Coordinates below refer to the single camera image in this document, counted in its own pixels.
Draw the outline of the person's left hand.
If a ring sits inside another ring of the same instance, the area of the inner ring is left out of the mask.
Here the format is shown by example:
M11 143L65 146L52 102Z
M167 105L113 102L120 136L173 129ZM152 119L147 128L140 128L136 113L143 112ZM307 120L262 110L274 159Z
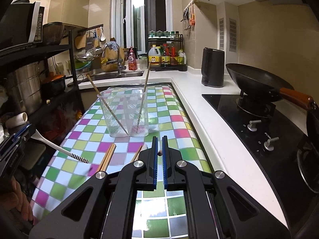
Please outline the person's left hand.
M6 212L16 208L20 212L22 219L33 221L31 205L14 176L6 184L1 184L1 207Z

